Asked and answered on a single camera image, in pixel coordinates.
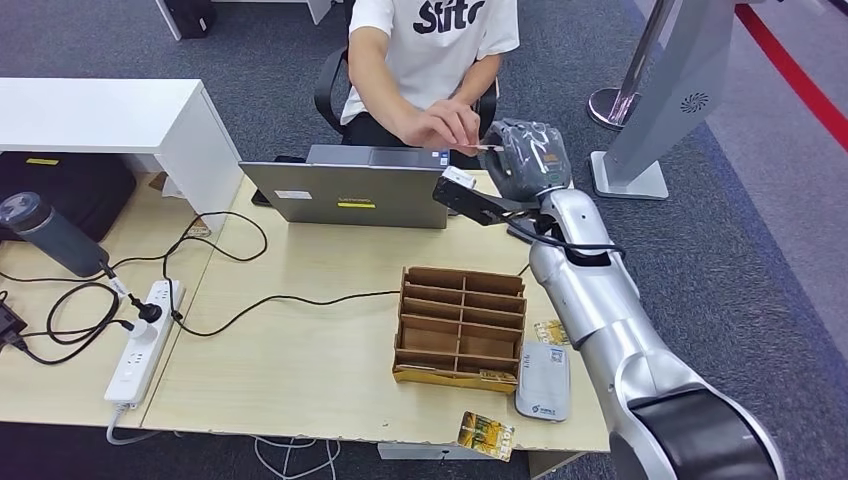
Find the person's left hand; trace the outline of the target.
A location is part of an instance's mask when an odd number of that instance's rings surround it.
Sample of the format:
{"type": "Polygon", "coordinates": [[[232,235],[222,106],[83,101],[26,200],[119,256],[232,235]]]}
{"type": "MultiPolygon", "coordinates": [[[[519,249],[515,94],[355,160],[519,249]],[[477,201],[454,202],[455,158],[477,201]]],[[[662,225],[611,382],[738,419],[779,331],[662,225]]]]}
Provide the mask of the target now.
{"type": "Polygon", "coordinates": [[[477,128],[480,124],[480,117],[472,107],[455,99],[438,100],[430,107],[430,111],[454,114],[467,128],[477,128]]]}

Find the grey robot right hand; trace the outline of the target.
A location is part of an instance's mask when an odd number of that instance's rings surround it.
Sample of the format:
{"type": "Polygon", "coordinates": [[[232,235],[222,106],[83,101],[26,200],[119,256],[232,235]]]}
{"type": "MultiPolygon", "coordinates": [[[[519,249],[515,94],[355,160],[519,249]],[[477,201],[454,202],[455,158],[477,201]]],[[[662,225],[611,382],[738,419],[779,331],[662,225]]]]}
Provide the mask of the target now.
{"type": "Polygon", "coordinates": [[[559,130],[547,123],[503,118],[483,137],[478,155],[503,198],[529,202],[573,184],[571,162],[559,130]]]}

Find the person's right hand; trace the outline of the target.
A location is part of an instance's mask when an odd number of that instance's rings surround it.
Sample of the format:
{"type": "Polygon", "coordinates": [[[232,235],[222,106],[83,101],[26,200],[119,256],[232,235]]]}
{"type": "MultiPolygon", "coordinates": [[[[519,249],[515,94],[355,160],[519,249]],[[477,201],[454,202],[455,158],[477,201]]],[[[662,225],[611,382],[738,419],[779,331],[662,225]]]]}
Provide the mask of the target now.
{"type": "Polygon", "coordinates": [[[467,128],[457,116],[429,110],[412,113],[401,123],[397,136],[409,146],[456,150],[467,156],[478,153],[479,126],[467,128]]]}

